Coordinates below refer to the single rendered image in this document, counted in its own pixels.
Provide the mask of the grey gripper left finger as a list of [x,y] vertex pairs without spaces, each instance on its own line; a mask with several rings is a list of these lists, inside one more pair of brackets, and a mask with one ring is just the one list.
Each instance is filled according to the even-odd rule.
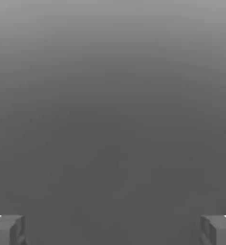
[[24,215],[0,215],[0,245],[26,245]]

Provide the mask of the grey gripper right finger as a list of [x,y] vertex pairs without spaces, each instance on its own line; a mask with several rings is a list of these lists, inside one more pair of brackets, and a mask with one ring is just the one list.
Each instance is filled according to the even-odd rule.
[[201,245],[226,245],[226,215],[202,215]]

